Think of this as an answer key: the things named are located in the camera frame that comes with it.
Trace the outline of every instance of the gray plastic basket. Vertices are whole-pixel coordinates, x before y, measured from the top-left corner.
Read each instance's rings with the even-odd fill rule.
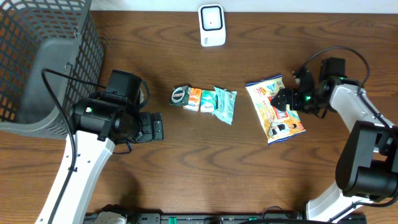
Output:
[[[41,77],[49,68],[98,82],[104,51],[91,0],[0,0],[0,130],[65,139],[67,130]],[[66,114],[94,86],[46,74]]]

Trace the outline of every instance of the plastic wrapper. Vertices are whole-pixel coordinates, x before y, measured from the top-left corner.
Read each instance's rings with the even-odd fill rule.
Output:
[[[271,99],[283,88],[285,86],[282,83],[282,75],[246,85],[261,126],[267,135],[268,145],[286,141],[305,132],[299,115],[296,111],[289,110],[289,105],[286,111],[279,111],[271,106]]]
[[[227,91],[214,87],[217,93],[217,109],[213,112],[218,119],[232,125],[234,118],[234,107],[236,99],[236,91]]]
[[[189,86],[178,86],[173,89],[170,105],[185,106],[188,105],[189,94],[191,88]]]
[[[201,98],[201,89],[191,88],[188,105],[185,105],[183,108],[190,111],[199,111],[200,98]]]
[[[216,91],[203,90],[201,92],[200,112],[212,113],[217,109]]]

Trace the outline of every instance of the green package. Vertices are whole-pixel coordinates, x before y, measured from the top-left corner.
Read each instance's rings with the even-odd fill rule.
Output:
[[[217,109],[217,94],[215,91],[203,90],[201,93],[200,112],[212,113]]]
[[[227,91],[217,87],[214,87],[217,93],[217,110],[213,112],[213,115],[225,123],[232,125],[232,120],[234,118],[234,107],[236,99],[236,91]]]

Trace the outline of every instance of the small snack packet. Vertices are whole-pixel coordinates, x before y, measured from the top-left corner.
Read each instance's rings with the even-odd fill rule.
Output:
[[[271,106],[271,100],[283,88],[285,85],[282,83],[281,74],[246,85],[260,118],[261,126],[267,135],[268,145],[305,133],[299,115],[296,111],[291,111],[289,105],[287,105],[286,111],[280,111]]]
[[[217,108],[216,91],[203,90],[201,93],[200,112],[212,113]]]
[[[191,88],[189,86],[178,86],[173,89],[170,105],[185,106],[188,105],[189,93]]]
[[[217,110],[213,112],[218,119],[224,121],[225,123],[232,125],[232,120],[234,118],[234,107],[236,99],[236,91],[227,91],[217,87],[214,87],[217,93]]]
[[[199,111],[200,98],[201,98],[201,89],[191,88],[191,92],[189,94],[189,99],[188,99],[188,105],[185,105],[183,108],[190,111]]]

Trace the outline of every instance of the wooden table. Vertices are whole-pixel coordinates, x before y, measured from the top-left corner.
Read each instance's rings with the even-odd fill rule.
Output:
[[[245,83],[292,70],[312,54],[347,45],[368,60],[371,101],[398,123],[398,16],[365,14],[226,13],[224,46],[200,45],[194,12],[92,12],[106,49],[101,84],[113,69],[148,82],[146,111],[160,111],[164,141],[134,145],[113,155],[95,188],[88,211],[118,203],[169,213],[262,212],[271,205],[303,209],[333,181],[349,132],[337,114],[324,120],[300,114],[307,134],[267,146]],[[346,74],[363,79],[364,66],[349,52]],[[172,88],[189,83],[238,91],[233,125],[210,114],[169,106]],[[62,159],[65,141],[1,133],[0,222],[32,223],[38,217]],[[116,151],[126,150],[118,146]],[[397,205],[362,208],[369,223],[398,220]]]

